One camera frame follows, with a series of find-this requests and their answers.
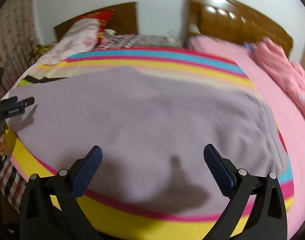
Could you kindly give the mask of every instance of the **pink bed sheet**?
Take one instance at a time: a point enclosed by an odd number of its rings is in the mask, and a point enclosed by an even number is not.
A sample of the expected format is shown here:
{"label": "pink bed sheet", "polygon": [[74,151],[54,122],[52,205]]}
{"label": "pink bed sheet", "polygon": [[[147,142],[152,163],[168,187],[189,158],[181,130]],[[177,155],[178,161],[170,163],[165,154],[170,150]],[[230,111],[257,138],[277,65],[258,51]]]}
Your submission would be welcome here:
{"label": "pink bed sheet", "polygon": [[271,107],[291,161],[294,201],[287,212],[288,239],[305,220],[305,119],[293,101],[250,57],[247,49],[229,42],[218,42],[206,36],[192,38],[189,48],[234,60],[256,85]]}

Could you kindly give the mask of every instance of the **hand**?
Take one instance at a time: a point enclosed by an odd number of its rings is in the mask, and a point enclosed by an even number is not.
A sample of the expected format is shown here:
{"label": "hand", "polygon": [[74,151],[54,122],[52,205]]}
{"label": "hand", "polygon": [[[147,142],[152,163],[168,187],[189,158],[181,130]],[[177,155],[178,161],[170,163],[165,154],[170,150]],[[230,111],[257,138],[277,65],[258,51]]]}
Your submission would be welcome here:
{"label": "hand", "polygon": [[[8,130],[8,124],[5,124],[5,129]],[[0,137],[0,155],[3,156],[6,153],[6,148],[7,148],[7,135],[4,132],[1,137]]]}

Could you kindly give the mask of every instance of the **red pillow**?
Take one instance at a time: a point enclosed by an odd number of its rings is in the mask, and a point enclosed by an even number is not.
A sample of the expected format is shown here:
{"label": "red pillow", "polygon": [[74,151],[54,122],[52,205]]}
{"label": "red pillow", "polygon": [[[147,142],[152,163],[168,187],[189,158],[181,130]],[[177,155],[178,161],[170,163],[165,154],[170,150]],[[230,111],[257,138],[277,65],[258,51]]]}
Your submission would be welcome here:
{"label": "red pillow", "polygon": [[94,12],[86,15],[82,15],[78,17],[78,20],[81,19],[98,19],[99,21],[99,32],[98,32],[98,41],[96,46],[98,46],[101,43],[101,39],[103,38],[105,34],[105,28],[112,16],[115,14],[115,10],[111,9],[108,11],[102,11],[102,12]]}

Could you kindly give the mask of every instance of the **blue gripper pad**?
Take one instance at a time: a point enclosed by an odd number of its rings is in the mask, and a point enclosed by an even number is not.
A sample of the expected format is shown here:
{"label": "blue gripper pad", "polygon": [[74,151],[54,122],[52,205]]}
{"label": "blue gripper pad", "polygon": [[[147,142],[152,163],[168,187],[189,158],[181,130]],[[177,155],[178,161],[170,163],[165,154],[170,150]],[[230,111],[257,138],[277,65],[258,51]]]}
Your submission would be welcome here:
{"label": "blue gripper pad", "polygon": [[74,199],[84,194],[101,162],[102,150],[99,146],[94,146],[85,158],[77,160],[70,168],[69,173],[74,173],[70,174],[73,175],[70,194]]}
{"label": "blue gripper pad", "polygon": [[213,175],[221,193],[225,197],[232,197],[234,193],[235,180],[226,168],[223,158],[212,144],[204,148],[204,160]]}

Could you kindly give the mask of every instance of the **purple blanket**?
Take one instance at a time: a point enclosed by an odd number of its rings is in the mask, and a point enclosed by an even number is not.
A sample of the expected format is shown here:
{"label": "purple blanket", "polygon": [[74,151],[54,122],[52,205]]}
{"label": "purple blanket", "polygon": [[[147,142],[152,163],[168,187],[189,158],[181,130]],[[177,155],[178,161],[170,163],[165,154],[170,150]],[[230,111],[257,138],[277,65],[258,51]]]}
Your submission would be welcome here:
{"label": "purple blanket", "polygon": [[103,162],[89,189],[149,210],[222,212],[228,199],[204,163],[208,143],[253,175],[287,168],[272,112],[243,92],[116,67],[10,94],[35,97],[9,122],[33,155],[60,170],[99,145]]}

